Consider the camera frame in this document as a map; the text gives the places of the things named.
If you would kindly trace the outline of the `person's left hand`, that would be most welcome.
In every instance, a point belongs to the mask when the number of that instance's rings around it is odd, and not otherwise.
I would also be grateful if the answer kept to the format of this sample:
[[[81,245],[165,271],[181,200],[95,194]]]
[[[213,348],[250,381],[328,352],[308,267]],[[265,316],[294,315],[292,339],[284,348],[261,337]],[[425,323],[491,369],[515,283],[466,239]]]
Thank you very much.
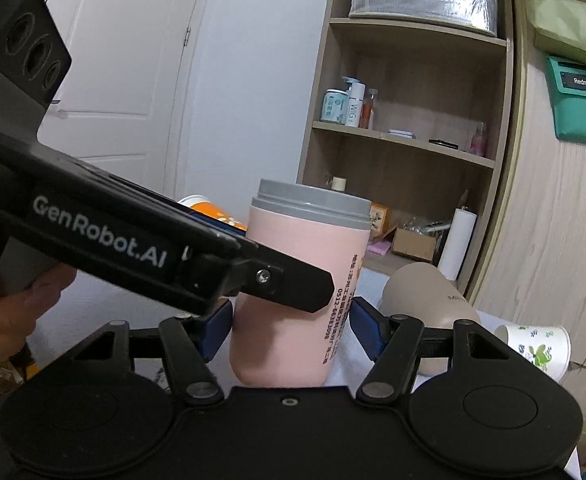
[[[0,297],[0,362],[23,348],[39,318],[53,308],[62,292],[75,281],[77,271],[58,264],[40,275],[19,294]]]

